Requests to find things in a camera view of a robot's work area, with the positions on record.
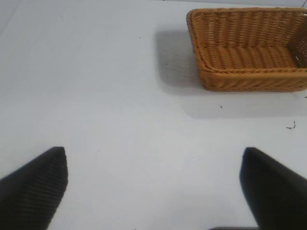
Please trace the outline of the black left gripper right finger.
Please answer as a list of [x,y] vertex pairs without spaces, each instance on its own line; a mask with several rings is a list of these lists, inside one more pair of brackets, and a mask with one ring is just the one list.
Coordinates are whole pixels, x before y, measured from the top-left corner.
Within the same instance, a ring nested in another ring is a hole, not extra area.
[[240,183],[261,230],[307,228],[307,181],[261,150],[245,149]]

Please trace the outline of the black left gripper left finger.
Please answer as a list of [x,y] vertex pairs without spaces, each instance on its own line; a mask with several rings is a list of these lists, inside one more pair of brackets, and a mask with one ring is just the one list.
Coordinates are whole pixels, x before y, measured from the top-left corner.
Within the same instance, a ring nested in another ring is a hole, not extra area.
[[0,181],[0,228],[46,230],[68,185],[65,149],[52,147]]

